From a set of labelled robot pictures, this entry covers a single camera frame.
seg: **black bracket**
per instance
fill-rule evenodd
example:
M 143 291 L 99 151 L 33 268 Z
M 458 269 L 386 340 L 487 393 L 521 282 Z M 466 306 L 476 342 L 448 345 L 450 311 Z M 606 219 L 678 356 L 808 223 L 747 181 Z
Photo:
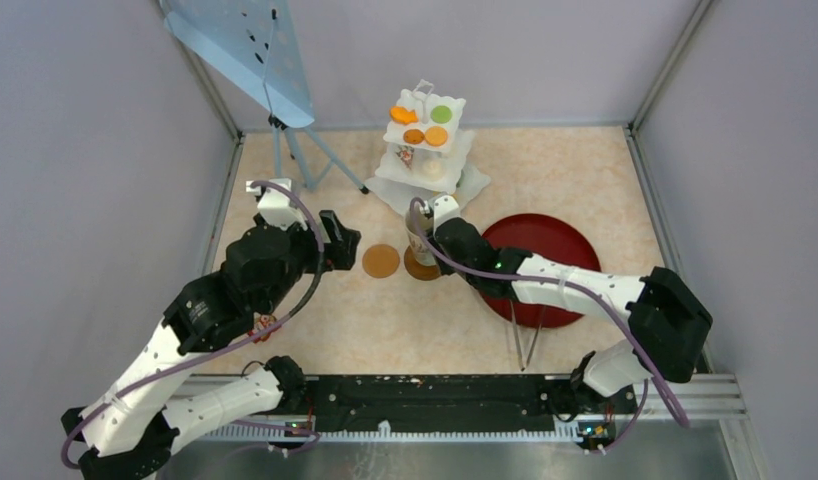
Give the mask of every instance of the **black bracket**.
M 274 374 L 282 391 L 280 406 L 297 408 L 306 395 L 306 377 L 303 370 L 289 356 L 273 357 L 264 369 Z
M 307 415 L 311 407 L 319 432 L 376 432 L 383 420 L 394 432 L 544 432 L 555 428 L 557 412 L 603 412 L 608 403 L 617 414 L 636 408 L 629 387 L 573 408 L 570 391 L 567 378 L 544 375 L 319 375 L 307 381 L 311 404 L 271 414 Z
M 71 408 L 62 415 L 62 427 L 70 433 L 82 421 L 80 413 L 85 407 Z M 145 478 L 158 471 L 171 457 L 173 439 L 179 429 L 170 428 L 164 415 L 157 413 L 138 445 L 128 452 L 100 457 L 96 448 L 91 448 L 79 457 L 79 469 L 85 480 L 134 480 Z M 75 441 L 83 442 L 80 434 Z
M 460 265 L 499 274 L 514 275 L 525 258 L 533 256 L 531 252 L 520 248 L 494 248 L 483 238 L 477 227 L 465 219 L 453 218 L 444 222 L 429 238 L 435 247 L 441 250 Z M 446 263 L 436 259 L 442 275 L 454 273 L 454 269 Z M 512 291 L 512 282 L 505 280 L 491 280 L 471 274 L 459 273 L 465 281 L 484 295 L 493 298 L 517 299 Z
M 638 300 L 627 304 L 630 332 L 666 380 L 688 382 L 712 316 L 680 276 L 667 268 L 654 267 L 642 282 L 645 288 Z
M 278 128 L 280 130 L 285 130 L 286 128 L 288 128 L 288 125 L 283 123 L 283 121 L 280 120 L 279 118 L 275 117 L 273 113 L 268 117 L 268 123 L 272 127 Z

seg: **toy food item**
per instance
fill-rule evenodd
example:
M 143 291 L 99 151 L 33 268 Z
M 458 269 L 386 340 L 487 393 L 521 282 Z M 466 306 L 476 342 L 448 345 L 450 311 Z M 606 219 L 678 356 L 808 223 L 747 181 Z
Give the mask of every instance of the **toy food item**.
M 273 325 L 274 323 L 276 323 L 276 317 L 274 317 L 273 315 L 259 315 L 257 313 L 254 313 L 253 318 L 254 318 L 253 330 L 250 330 L 249 332 L 247 332 L 248 336 L 252 336 L 254 333 L 258 332 L 259 330 L 264 330 L 264 329 L 270 327 L 271 325 Z M 269 339 L 271 337 L 271 333 L 265 335 L 262 338 L 259 338 L 258 340 L 256 340 L 253 343 L 262 343 L 264 341 L 267 341 L 267 339 Z
M 417 128 L 413 128 L 412 130 L 406 130 L 406 132 L 403 134 L 403 141 L 410 145 L 417 145 L 424 141 L 424 132 L 418 130 Z
M 440 147 L 447 142 L 447 130 L 438 126 L 430 127 L 426 133 L 424 133 L 424 138 L 430 145 Z
M 439 105 L 430 112 L 430 118 L 436 123 L 447 123 L 453 118 L 453 111 L 449 107 Z
M 409 125 L 410 123 L 418 121 L 418 115 L 415 114 L 415 111 L 406 110 L 404 107 L 391 107 L 389 113 L 391 113 L 392 120 L 403 125 Z

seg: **white wall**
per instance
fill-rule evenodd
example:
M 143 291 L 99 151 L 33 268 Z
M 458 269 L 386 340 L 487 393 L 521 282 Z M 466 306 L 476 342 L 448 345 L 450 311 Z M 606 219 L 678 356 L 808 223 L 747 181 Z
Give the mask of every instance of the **white wall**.
M 0 0 L 0 479 L 78 477 L 59 417 L 198 275 L 229 153 L 151 0 Z
M 316 126 L 377 127 L 425 78 L 470 125 L 622 123 L 696 0 L 288 0 Z M 214 75 L 239 127 L 267 114 Z
M 818 0 L 720 2 L 643 140 L 774 478 L 818 478 Z

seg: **red plate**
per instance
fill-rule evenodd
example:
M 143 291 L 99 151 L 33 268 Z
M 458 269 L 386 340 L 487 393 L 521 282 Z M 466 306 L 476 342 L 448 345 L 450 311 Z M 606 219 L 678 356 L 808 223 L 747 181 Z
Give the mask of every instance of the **red plate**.
M 600 271 L 597 254 L 586 237 L 562 220 L 546 215 L 523 213 L 506 217 L 489 227 L 483 233 L 483 238 L 496 248 L 523 248 L 554 262 Z M 507 321 L 511 320 L 509 300 L 488 298 L 485 295 L 482 297 L 498 315 Z M 514 303 L 515 321 L 525 327 L 538 328 L 542 317 L 542 328 L 564 327 L 582 317 L 579 313 L 566 312 L 556 307 Z

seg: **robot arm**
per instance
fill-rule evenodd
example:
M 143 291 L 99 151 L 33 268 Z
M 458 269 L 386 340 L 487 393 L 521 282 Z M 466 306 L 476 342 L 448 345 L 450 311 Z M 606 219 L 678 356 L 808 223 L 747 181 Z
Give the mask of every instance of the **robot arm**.
M 472 287 L 496 298 L 608 319 L 611 315 L 629 329 L 662 377 L 678 383 L 690 380 L 712 317 L 676 273 L 655 267 L 645 277 L 606 274 L 560 264 L 526 250 L 494 248 L 459 217 L 456 201 L 446 195 L 428 202 L 423 213 L 433 218 L 433 230 L 426 232 L 428 240 L 455 263 L 475 271 L 524 277 L 499 280 L 457 272 Z M 441 259 L 438 265 L 442 274 L 456 271 Z M 611 314 L 598 299 L 609 305 Z M 585 384 L 608 397 L 653 374 L 625 339 L 588 354 L 571 381 L 574 390 Z
M 290 180 L 273 182 L 291 190 Z M 239 381 L 200 396 L 170 400 L 197 368 L 196 359 L 246 334 L 253 328 L 254 314 L 273 313 L 304 273 L 349 270 L 355 262 L 361 234 L 345 228 L 334 212 L 320 212 L 318 228 L 327 242 L 322 258 L 315 232 L 288 197 L 249 182 L 248 191 L 258 201 L 256 226 L 229 245 L 220 270 L 182 289 L 150 341 L 105 395 L 62 417 L 68 433 L 93 417 L 76 438 L 89 448 L 79 461 L 86 479 L 144 478 L 208 432 L 302 399 L 302 371 L 289 357 L 274 357 Z M 115 395 L 137 381 L 185 364 L 191 366 L 121 397 Z M 103 404 L 110 407 L 97 412 Z

